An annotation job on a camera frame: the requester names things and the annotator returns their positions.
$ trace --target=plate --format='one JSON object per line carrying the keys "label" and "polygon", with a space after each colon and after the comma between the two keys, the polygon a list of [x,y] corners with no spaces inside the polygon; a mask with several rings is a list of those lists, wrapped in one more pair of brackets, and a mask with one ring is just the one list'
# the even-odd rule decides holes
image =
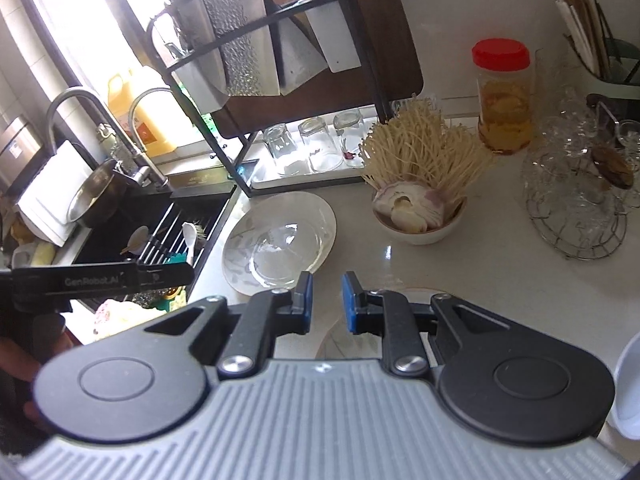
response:
{"label": "plate", "polygon": [[325,200],[291,191],[252,207],[222,251],[222,270],[235,290],[252,296],[293,288],[303,270],[315,272],[335,241],[335,215]]}
{"label": "plate", "polygon": [[[398,290],[404,294],[410,303],[431,303],[434,294],[441,294],[441,290],[434,288],[405,288]],[[426,333],[421,333],[422,341],[430,352],[426,340]],[[371,359],[382,357],[382,338],[373,334],[353,335],[347,330],[347,320],[344,314],[331,327],[322,340],[316,359]]]}

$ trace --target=gray ribbed panel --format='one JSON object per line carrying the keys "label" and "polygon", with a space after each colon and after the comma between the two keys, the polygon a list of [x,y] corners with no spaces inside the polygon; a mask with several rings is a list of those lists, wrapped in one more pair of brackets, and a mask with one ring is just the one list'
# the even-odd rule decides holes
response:
{"label": "gray ribbed panel", "polygon": [[227,381],[183,427],[144,444],[52,439],[33,480],[613,480],[628,467],[592,438],[527,450],[460,426],[432,388],[375,360],[276,361]]}

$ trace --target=white cutting board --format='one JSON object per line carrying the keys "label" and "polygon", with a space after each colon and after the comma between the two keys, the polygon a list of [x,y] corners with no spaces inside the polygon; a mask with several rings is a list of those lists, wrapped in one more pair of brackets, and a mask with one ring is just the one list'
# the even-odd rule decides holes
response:
{"label": "white cutting board", "polygon": [[71,200],[91,168],[67,140],[18,200],[25,223],[39,238],[62,247],[75,224],[66,221]]}

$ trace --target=red lid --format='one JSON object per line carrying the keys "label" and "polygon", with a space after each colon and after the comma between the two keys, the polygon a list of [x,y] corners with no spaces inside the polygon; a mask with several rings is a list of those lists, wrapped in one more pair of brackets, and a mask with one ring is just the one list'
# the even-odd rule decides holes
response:
{"label": "red lid", "polygon": [[478,41],[471,52],[477,66],[495,72],[515,72],[531,64],[527,47],[507,38]]}

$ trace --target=sink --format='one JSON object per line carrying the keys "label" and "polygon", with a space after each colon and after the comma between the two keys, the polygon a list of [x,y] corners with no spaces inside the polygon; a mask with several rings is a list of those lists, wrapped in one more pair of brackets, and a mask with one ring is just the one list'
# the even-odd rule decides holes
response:
{"label": "sink", "polygon": [[[186,253],[182,223],[192,222],[201,225],[207,237],[207,243],[196,250],[194,256],[197,277],[215,243],[217,231],[214,227],[229,198],[230,193],[195,196],[180,196],[180,192],[127,193],[109,221],[92,230],[74,263],[122,262],[136,258],[130,253],[120,255],[120,252],[127,247],[133,231],[146,225],[150,240],[137,260],[141,264],[161,264],[171,254]],[[83,300],[83,303],[95,309],[103,300]]]}

